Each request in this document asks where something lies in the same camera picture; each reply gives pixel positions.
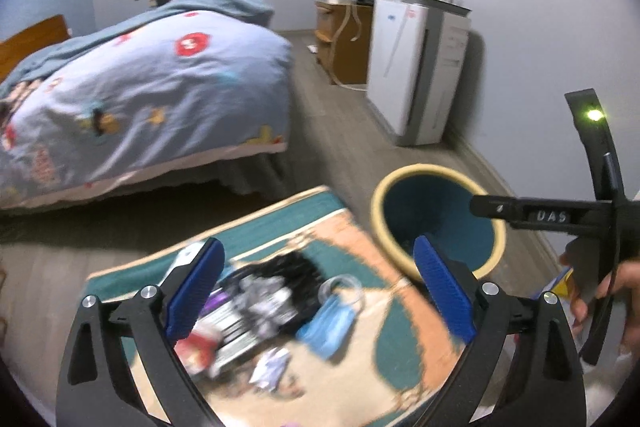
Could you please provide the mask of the right hand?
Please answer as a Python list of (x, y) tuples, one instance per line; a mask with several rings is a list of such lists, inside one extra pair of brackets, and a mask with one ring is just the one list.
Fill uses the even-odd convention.
[[(582, 299), (580, 289), (573, 279), (570, 279), (568, 287), (570, 288), (570, 312), (574, 315), (572, 332), (577, 335), (584, 329), (586, 324), (588, 305)], [(621, 291), (629, 291), (630, 309), (627, 311), (620, 352), (624, 355), (630, 353), (634, 361), (639, 360), (640, 350), (639, 288), (640, 261), (639, 257), (636, 256), (620, 262), (616, 269), (615, 277), (612, 277), (612, 274), (608, 274), (596, 289), (596, 297), (598, 299), (618, 294)]]

